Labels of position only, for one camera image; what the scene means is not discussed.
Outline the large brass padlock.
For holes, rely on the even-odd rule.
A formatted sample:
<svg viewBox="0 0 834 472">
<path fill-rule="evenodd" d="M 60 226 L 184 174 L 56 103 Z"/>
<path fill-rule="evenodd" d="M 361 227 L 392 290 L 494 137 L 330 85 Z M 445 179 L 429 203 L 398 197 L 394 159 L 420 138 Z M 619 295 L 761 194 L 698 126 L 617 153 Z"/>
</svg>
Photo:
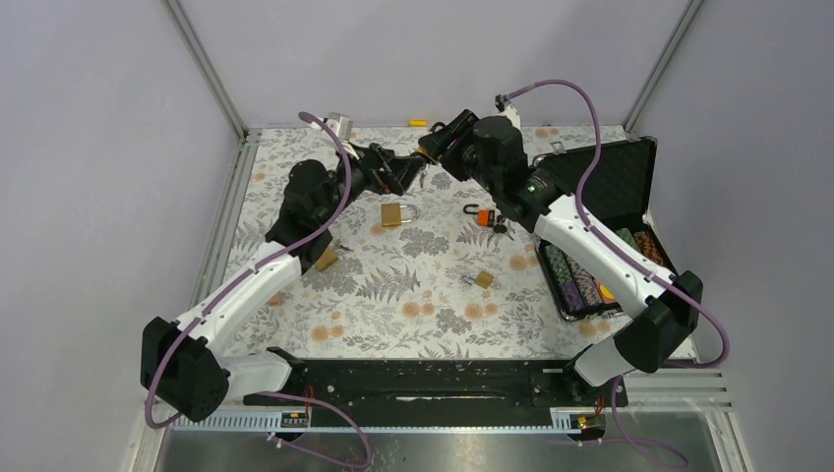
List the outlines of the large brass padlock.
<svg viewBox="0 0 834 472">
<path fill-rule="evenodd" d="M 327 247 L 319 259 L 315 262 L 315 267 L 318 271 L 325 271 L 333 266 L 340 256 L 350 255 L 353 251 L 344 246 L 337 246 L 335 248 Z"/>
</svg>

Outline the small brass padlock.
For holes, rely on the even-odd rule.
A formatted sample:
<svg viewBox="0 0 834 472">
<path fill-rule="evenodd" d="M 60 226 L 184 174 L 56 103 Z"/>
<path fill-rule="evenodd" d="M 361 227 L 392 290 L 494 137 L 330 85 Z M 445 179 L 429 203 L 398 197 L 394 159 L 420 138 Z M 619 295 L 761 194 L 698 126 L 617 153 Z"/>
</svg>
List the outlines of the small brass padlock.
<svg viewBox="0 0 834 472">
<path fill-rule="evenodd" d="M 495 281 L 495 277 L 486 271 L 481 271 L 477 275 L 464 274 L 461 276 L 461 280 L 468 285 L 488 289 Z"/>
</svg>

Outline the yellow black padlock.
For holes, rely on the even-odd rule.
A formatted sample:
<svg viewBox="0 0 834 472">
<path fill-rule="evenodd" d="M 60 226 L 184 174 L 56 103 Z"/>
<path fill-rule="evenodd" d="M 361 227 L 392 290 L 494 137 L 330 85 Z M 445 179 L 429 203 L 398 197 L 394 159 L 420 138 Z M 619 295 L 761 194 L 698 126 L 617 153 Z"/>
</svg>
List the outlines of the yellow black padlock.
<svg viewBox="0 0 834 472">
<path fill-rule="evenodd" d="M 418 158 L 421 161 L 417 174 L 418 186 L 420 189 L 424 189 L 425 180 L 428 176 L 428 171 L 431 169 L 432 166 L 437 164 L 437 161 L 433 157 L 427 155 L 423 150 L 420 150 L 419 148 L 412 153 L 412 156 Z"/>
</svg>

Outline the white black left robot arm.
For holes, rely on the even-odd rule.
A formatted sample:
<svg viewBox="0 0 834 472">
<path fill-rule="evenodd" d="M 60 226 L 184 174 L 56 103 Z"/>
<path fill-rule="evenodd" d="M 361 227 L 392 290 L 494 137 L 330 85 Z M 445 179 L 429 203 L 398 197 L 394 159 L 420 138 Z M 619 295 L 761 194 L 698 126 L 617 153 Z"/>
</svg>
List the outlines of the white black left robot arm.
<svg viewBox="0 0 834 472">
<path fill-rule="evenodd" d="M 289 355 L 224 352 L 252 315 L 322 258 L 332 241 L 329 226 L 351 203 L 364 192 L 403 195 L 428 163 L 418 152 L 398 156 L 377 144 L 345 151 L 333 170 L 315 159 L 296 163 L 277 221 L 240 269 L 175 320 L 145 326 L 140 382 L 150 426 L 164 425 L 152 415 L 158 399 L 199 422 L 250 394 L 269 392 L 283 404 L 302 397 L 305 379 Z"/>
</svg>

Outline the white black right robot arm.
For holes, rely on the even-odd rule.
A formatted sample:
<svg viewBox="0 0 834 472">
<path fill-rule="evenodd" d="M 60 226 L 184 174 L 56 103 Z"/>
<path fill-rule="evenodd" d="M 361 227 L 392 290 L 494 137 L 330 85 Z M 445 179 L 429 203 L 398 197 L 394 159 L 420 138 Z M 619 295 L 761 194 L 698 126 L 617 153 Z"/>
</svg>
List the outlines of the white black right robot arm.
<svg viewBox="0 0 834 472">
<path fill-rule="evenodd" d="M 478 183 L 503 215 L 573 258 L 630 316 L 571 360 L 564 390 L 573 403 L 591 403 L 616 376 L 658 371 L 696 328 L 701 279 L 644 259 L 564 179 L 544 164 L 531 165 L 520 129 L 505 115 L 477 118 L 465 110 L 421 137 L 417 150 L 457 180 Z"/>
</svg>

